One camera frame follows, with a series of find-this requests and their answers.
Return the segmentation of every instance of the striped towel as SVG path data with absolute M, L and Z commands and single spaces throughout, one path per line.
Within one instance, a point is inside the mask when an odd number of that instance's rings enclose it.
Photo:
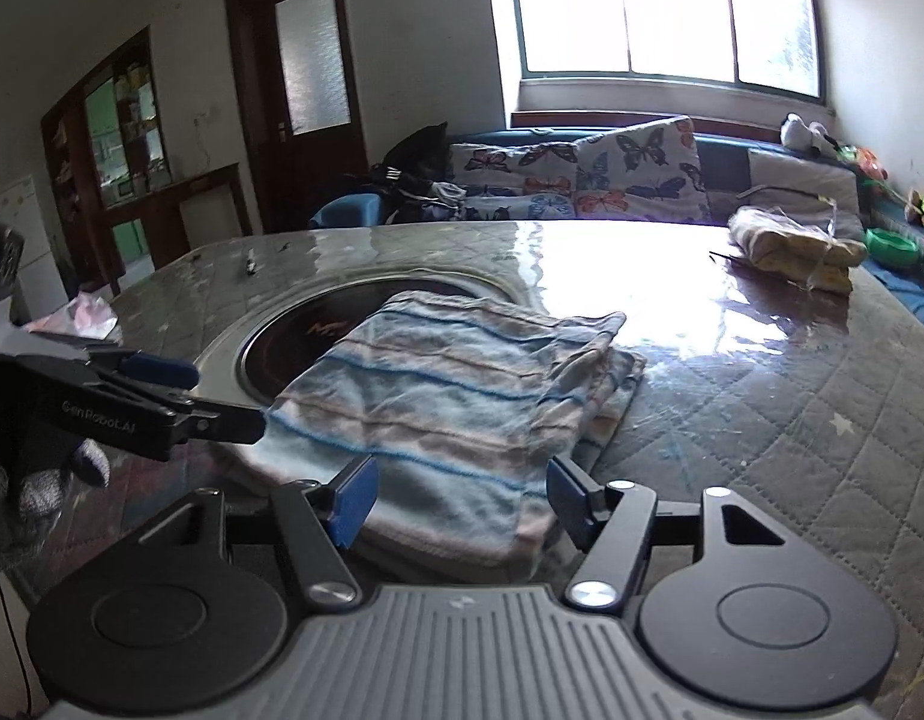
M 590 469 L 641 379 L 612 345 L 624 322 L 401 293 L 283 391 L 262 440 L 227 449 L 268 485 L 374 454 L 355 552 L 406 581 L 521 581 L 553 536 L 548 459 Z

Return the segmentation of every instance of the hand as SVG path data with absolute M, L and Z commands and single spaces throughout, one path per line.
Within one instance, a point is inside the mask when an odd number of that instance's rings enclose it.
M 0 463 L 0 571 L 36 554 L 62 512 L 72 474 L 94 487 L 109 483 L 109 461 L 93 440 L 85 440 L 60 469 L 38 471 L 13 490 Z

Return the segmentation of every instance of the silver bolt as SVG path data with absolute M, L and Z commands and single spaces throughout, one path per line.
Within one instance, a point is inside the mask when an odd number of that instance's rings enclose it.
M 569 600 L 581 607 L 605 608 L 619 600 L 619 591 L 604 581 L 581 581 L 569 589 Z
M 320 581 L 312 584 L 305 594 L 321 607 L 343 607 L 355 600 L 355 588 L 343 581 Z

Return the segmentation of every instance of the yellow towel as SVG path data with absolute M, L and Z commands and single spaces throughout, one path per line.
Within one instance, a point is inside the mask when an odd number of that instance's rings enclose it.
M 758 208 L 739 208 L 729 219 L 729 233 L 760 271 L 782 274 L 799 284 L 849 295 L 849 267 L 862 264 L 867 252 L 860 242 L 830 238 L 816 227 Z

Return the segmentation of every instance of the white plush toy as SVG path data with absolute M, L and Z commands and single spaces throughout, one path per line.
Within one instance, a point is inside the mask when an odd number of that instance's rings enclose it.
M 782 122 L 782 145 L 792 151 L 838 159 L 838 142 L 830 137 L 825 124 L 812 122 L 806 127 L 802 117 L 794 113 Z

